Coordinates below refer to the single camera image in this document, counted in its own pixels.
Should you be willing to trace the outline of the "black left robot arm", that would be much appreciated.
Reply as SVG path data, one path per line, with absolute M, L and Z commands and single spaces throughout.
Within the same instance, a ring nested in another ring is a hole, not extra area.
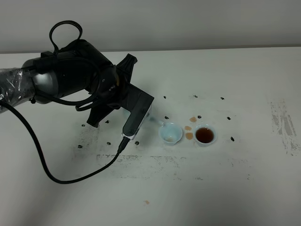
M 131 84 L 136 57 L 127 55 L 114 65 L 93 45 L 75 40 L 55 52 L 43 52 L 21 68 L 1 69 L 0 102 L 16 106 L 26 101 L 56 102 L 89 110 L 88 124 L 97 127 L 113 110 L 131 114 L 126 128 L 139 124 L 143 92 Z

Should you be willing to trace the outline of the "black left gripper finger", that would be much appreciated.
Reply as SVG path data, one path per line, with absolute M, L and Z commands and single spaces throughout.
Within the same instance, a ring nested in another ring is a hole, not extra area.
M 88 120 L 87 120 L 87 124 L 91 125 L 92 127 L 97 128 L 99 125 L 99 122 L 115 109 L 117 109 L 117 108 L 116 107 L 112 108 L 107 105 L 98 105 L 98 106 L 92 107 L 90 110 Z
M 137 58 L 131 54 L 127 54 L 126 57 L 117 64 L 117 74 L 119 77 L 124 77 L 128 83 L 132 78 L 134 65 L 137 63 Z

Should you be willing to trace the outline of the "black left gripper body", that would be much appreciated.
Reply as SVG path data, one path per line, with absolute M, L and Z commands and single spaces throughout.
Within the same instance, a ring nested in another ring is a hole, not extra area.
M 88 63 L 77 63 L 75 71 L 85 78 L 85 90 L 93 97 L 86 104 L 75 106 L 76 111 L 86 111 L 98 105 L 120 108 L 127 95 L 129 83 L 117 74 L 117 65 L 105 64 L 98 70 Z

